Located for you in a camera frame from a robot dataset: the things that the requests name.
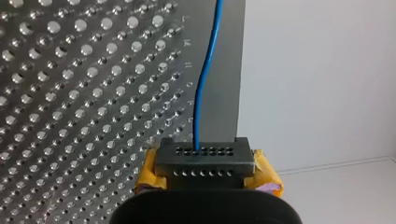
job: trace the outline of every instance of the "gray surface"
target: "gray surface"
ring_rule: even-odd
[[[396,2],[248,0],[238,135],[277,170],[392,155]]]
[[[219,40],[208,75],[203,105],[203,141],[233,142],[241,85],[245,0],[225,0]]]
[[[11,62],[0,61],[0,65],[7,68],[0,74],[0,96],[7,98],[0,107],[0,223],[11,220],[14,223],[19,223],[19,220],[25,220],[25,223],[34,223],[34,220],[38,223],[69,220],[74,223],[84,220],[107,222],[114,209],[133,196],[134,182],[145,150],[150,145],[158,144],[162,137],[169,135],[177,141],[191,140],[192,103],[213,23],[214,2],[177,1],[174,14],[163,11],[163,4],[173,1],[136,0],[126,3],[124,0],[101,0],[105,3],[99,5],[93,0],[70,0],[52,1],[49,7],[40,6],[39,2],[48,3],[46,0],[24,0],[24,6],[20,8],[11,7],[8,1],[0,3],[0,8],[14,17],[12,21],[0,19],[1,31],[5,32],[1,37],[0,52],[9,49],[15,55]],[[79,4],[72,6],[69,2]],[[142,3],[153,7],[147,14],[139,15],[136,9]],[[123,9],[118,15],[112,12],[115,5]],[[87,17],[87,7],[97,8],[96,14]],[[59,8],[69,11],[70,15],[65,19],[59,18],[56,15]],[[28,15],[33,9],[39,10],[42,17],[30,19]],[[158,29],[151,25],[154,14],[164,16],[164,24]],[[131,15],[139,18],[139,26],[132,32],[127,26]],[[101,27],[104,17],[113,21],[109,30]],[[84,32],[79,33],[74,28],[77,19],[87,21]],[[19,26],[24,21],[31,23],[32,34],[20,33]],[[61,30],[58,34],[49,33],[49,21],[59,22]],[[182,29],[172,38],[163,37],[170,26]],[[152,38],[145,39],[142,34],[148,28],[155,33]],[[126,39],[117,39],[120,30],[128,33]],[[103,37],[94,43],[90,38],[96,32]],[[36,43],[42,35],[53,38],[44,48]],[[67,44],[67,35],[74,35],[76,41]],[[21,39],[20,48],[9,44],[12,37]],[[154,48],[160,38],[167,44],[162,52]],[[131,45],[136,40],[142,42],[143,48],[133,53]],[[110,42],[118,46],[113,56],[106,52],[106,45]],[[92,55],[80,53],[84,44],[92,45]],[[55,56],[58,46],[67,49],[65,57]],[[31,48],[41,51],[40,59],[28,58]],[[174,61],[168,60],[172,51],[180,51]],[[144,61],[149,53],[156,55],[153,62]],[[125,54],[132,57],[129,63],[121,62]],[[99,64],[100,57],[107,57],[107,63]],[[76,59],[81,59],[81,65],[72,65]],[[49,68],[48,61],[57,63],[57,66]],[[164,62],[168,63],[168,69],[161,72],[158,66]],[[30,63],[33,67],[22,71],[22,63]],[[142,74],[135,71],[139,63],[146,66]],[[112,76],[111,68],[115,64],[121,67],[122,73]],[[89,67],[98,69],[96,77],[86,76]],[[74,71],[74,76],[65,78],[65,69]],[[49,74],[45,82],[37,79],[41,70]],[[12,75],[17,72],[23,75],[23,82],[12,80]],[[175,78],[175,73],[179,73],[179,78]],[[128,77],[134,77],[134,83],[128,83]],[[106,80],[111,80],[111,84],[105,85]],[[148,88],[145,93],[139,92],[143,84]],[[40,90],[32,91],[32,85],[39,86]],[[168,85],[169,90],[161,88],[163,85]],[[118,87],[125,87],[125,94],[117,95]],[[96,88],[103,91],[102,96],[93,96]],[[77,99],[69,98],[71,90],[79,92]],[[56,99],[46,100],[48,92],[56,94]],[[21,101],[24,94],[31,95],[31,103]],[[138,98],[137,102],[131,102],[134,96]],[[117,102],[109,104],[111,99]],[[146,110],[144,104],[149,104],[150,109]],[[123,105],[129,106],[129,112],[124,115],[120,112]],[[18,106],[24,112],[18,113]],[[107,108],[107,113],[99,116],[98,109],[102,106]],[[79,109],[85,116],[76,117]],[[55,119],[54,112],[61,112],[62,117]],[[38,114],[40,120],[30,121],[31,114]],[[73,121],[76,125],[68,126]],[[124,124],[129,122],[133,128],[125,130]],[[27,125],[31,127],[30,131],[23,129]],[[111,125],[110,132],[103,131],[105,125]],[[67,136],[60,135],[63,129],[68,131]]]
[[[282,175],[283,199],[304,224],[394,224],[395,173],[387,160]]]

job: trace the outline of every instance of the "white background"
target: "white background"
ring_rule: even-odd
[[[396,152],[396,1],[247,0],[238,135],[277,170]]]

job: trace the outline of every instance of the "blue cable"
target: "blue cable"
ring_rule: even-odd
[[[193,143],[195,150],[200,149],[200,121],[201,121],[201,106],[202,106],[202,95],[204,92],[205,82],[207,75],[209,74],[210,66],[212,64],[213,53],[215,52],[216,43],[219,36],[219,28],[221,23],[221,16],[223,10],[224,1],[217,0],[215,9],[215,19],[213,20],[212,34],[210,36],[209,47],[207,49],[204,66],[202,68],[201,75],[198,79],[197,90],[195,93],[194,103],[194,120],[193,120]]]

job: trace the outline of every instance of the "gray panel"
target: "gray panel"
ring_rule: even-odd
[[[207,78],[203,106],[203,141],[232,142],[236,137],[245,1],[225,0],[219,40]]]

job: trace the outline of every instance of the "perforated metal panel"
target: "perforated metal panel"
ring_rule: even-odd
[[[0,1],[0,223],[107,222],[191,140],[214,1]]]

